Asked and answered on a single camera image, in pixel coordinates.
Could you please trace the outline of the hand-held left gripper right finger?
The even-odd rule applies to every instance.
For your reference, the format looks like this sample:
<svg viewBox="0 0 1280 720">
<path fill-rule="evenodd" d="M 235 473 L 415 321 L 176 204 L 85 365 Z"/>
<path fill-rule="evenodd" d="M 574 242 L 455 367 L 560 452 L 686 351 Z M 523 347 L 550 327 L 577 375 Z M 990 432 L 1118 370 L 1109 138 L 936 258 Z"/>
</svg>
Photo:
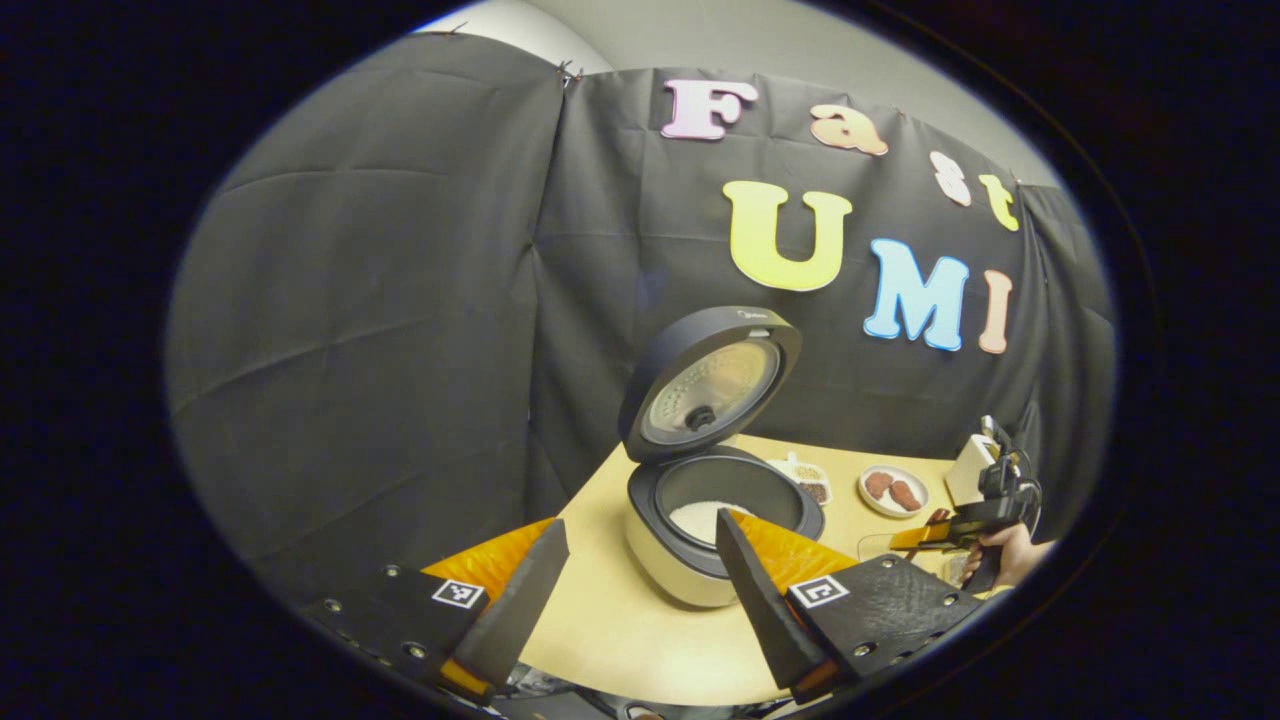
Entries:
<svg viewBox="0 0 1280 720">
<path fill-rule="evenodd" d="M 984 603 L 896 553 L 859 562 L 731 509 L 716 550 L 776 685 L 800 705 L 905 664 Z"/>
</svg>

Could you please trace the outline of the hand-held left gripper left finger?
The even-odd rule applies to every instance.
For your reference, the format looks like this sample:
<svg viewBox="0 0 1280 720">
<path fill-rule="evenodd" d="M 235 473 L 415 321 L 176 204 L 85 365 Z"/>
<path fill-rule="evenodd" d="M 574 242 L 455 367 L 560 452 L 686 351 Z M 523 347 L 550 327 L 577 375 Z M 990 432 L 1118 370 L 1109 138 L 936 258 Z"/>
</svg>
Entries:
<svg viewBox="0 0 1280 720">
<path fill-rule="evenodd" d="M 389 562 L 302 614 L 415 685 L 489 701 L 568 559 L 564 520 L 547 518 L 424 569 Z"/>
</svg>

